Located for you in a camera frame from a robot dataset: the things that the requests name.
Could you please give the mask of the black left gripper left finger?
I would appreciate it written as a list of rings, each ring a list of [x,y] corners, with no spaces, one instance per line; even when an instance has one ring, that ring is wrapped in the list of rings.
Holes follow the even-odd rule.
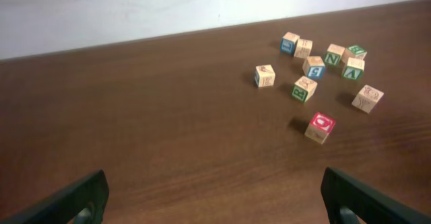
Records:
[[[103,170],[91,173],[32,206],[2,220],[2,223],[101,223],[109,187]]]

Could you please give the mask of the snail picture wooden block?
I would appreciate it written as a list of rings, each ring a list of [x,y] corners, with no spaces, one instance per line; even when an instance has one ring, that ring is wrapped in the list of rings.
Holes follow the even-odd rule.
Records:
[[[369,114],[384,94],[384,92],[374,87],[365,85],[355,96],[352,105]]]

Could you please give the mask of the red Q wooden block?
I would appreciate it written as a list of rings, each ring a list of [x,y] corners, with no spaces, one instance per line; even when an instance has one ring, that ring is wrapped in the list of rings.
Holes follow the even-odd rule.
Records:
[[[323,144],[333,130],[335,124],[336,120],[317,112],[309,122],[304,135],[319,144]]]

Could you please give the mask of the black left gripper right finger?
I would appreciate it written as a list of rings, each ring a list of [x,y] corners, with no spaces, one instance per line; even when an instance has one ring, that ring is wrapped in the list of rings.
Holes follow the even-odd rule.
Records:
[[[343,223],[429,223],[420,213],[342,171],[327,167],[321,194],[330,224]]]

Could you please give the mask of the green R wooden block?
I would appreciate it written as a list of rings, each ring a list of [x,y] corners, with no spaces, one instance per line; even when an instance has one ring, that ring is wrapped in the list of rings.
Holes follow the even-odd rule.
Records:
[[[318,83],[316,81],[301,76],[301,78],[294,83],[291,95],[293,98],[305,103],[313,96],[317,85]]]

